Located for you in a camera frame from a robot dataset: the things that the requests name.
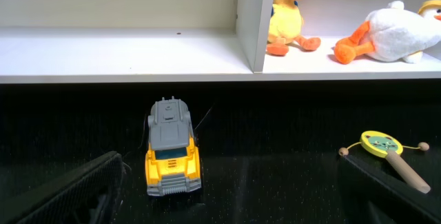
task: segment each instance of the wooden bead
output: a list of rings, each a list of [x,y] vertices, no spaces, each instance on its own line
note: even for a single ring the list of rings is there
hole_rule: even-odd
[[[418,147],[422,150],[422,151],[427,151],[430,147],[429,144],[425,143],[425,142],[419,142]]]
[[[342,147],[338,150],[340,156],[346,156],[349,154],[349,150],[345,147]]]

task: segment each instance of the toy truck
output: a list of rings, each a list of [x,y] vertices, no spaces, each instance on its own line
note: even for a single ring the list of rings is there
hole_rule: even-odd
[[[172,97],[157,101],[148,116],[145,155],[147,194],[165,196],[202,187],[199,150],[187,104]]]

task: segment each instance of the ribbed black pad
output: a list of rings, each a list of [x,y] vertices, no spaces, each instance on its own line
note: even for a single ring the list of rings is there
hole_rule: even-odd
[[[0,205],[0,223],[109,223],[121,191],[121,155],[108,152]]]

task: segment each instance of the gray truck roof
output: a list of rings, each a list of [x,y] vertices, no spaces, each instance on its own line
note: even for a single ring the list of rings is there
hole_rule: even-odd
[[[179,99],[157,101],[148,117],[152,150],[169,150],[189,145],[193,136],[187,104]]]

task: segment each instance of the wooden handle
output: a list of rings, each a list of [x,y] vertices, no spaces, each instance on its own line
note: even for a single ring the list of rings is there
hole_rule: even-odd
[[[387,150],[386,160],[411,187],[424,194],[430,191],[430,186],[395,151]]]

